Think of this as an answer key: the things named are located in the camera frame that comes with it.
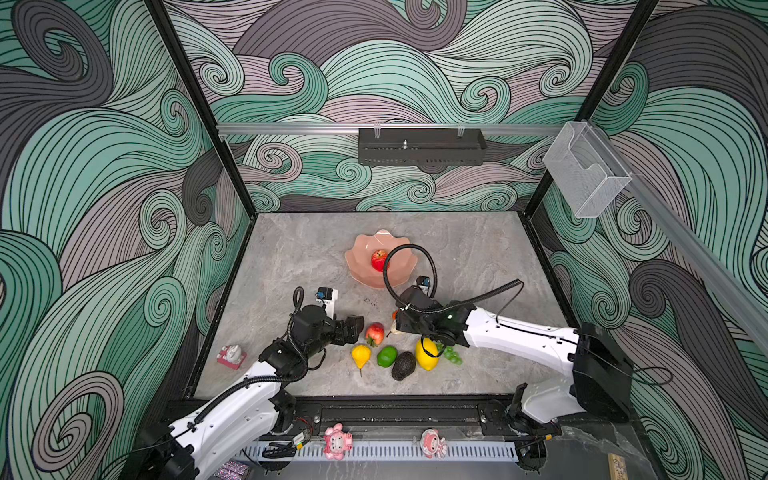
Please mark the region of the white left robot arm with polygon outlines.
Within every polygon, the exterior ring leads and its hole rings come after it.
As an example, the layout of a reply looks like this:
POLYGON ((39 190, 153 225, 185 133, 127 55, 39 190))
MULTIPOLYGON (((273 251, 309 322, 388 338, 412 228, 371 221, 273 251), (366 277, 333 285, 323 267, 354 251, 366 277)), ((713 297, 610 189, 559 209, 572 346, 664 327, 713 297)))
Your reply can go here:
POLYGON ((208 479, 253 441, 274 430, 290 429, 295 398, 287 385, 310 371, 309 358, 329 345, 353 345, 364 318, 343 320, 325 307, 306 305, 290 315, 286 332, 259 355, 243 377, 223 392, 145 436, 141 452, 131 455, 123 479, 208 479))

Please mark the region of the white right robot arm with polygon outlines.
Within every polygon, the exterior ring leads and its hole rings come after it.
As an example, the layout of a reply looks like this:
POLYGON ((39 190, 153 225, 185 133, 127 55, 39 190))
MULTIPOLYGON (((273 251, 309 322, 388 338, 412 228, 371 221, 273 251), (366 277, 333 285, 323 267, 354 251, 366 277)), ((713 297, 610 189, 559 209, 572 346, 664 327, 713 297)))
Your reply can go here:
POLYGON ((604 329, 537 325, 481 307, 451 305, 419 312, 413 304, 394 314, 397 331, 444 346, 500 351, 557 373, 517 387, 510 416, 517 428, 550 425, 586 413, 611 423, 630 420, 633 362, 604 329))

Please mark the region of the red fake apple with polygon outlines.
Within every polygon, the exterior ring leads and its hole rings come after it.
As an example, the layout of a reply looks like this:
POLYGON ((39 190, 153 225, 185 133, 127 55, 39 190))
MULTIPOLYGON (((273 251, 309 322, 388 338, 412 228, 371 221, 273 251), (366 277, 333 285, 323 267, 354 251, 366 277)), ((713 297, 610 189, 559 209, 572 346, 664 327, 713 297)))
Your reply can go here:
POLYGON ((371 267, 377 272, 383 272, 389 252, 384 249, 375 250, 371 255, 371 267))

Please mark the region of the yellow lemon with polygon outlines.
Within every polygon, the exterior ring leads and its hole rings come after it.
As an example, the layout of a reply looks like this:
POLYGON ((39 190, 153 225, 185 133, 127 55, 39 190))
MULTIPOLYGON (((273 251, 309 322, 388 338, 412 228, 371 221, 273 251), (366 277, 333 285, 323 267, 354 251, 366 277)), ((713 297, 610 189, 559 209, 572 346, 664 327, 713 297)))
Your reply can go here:
POLYGON ((432 371, 438 365, 438 354, 437 345, 429 338, 420 339, 414 350, 417 363, 426 371, 432 371))

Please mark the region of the cream fake garlic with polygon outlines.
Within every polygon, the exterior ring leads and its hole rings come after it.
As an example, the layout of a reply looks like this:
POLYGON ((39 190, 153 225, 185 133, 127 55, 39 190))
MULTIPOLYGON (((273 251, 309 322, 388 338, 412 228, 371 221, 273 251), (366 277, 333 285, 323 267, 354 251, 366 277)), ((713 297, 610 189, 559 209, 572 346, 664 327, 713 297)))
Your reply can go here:
POLYGON ((387 337, 388 337, 389 335, 393 334, 393 333, 398 333, 398 331, 397 331, 397 328, 396 328, 396 327, 397 327, 397 322, 396 322, 396 320, 392 320, 392 322, 391 322, 391 325, 390 325, 390 328, 389 328, 389 330, 388 330, 388 332, 387 332, 387 337))

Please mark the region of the pink scalloped fruit bowl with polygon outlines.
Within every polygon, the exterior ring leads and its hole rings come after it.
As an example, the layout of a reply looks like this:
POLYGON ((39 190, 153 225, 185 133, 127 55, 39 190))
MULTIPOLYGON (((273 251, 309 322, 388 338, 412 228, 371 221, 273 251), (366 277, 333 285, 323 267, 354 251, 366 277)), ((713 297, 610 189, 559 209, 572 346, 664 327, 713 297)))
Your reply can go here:
POLYGON ((353 247, 345 252, 345 260, 351 277, 357 282, 374 289, 384 289, 383 271, 392 287, 406 283, 415 269, 418 258, 410 250, 399 251, 389 260, 392 250, 409 242, 408 238, 395 237, 387 230, 374 235, 358 235, 353 247))

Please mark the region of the dark avocado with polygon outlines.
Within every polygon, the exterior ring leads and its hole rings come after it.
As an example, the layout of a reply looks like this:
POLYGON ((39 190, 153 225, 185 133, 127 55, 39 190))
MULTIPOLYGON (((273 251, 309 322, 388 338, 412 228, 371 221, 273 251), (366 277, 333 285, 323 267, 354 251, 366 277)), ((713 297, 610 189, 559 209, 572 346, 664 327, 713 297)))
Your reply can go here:
POLYGON ((396 381, 403 381, 414 373, 416 368, 416 358, 411 352, 403 352, 398 355, 391 367, 391 376, 396 381))

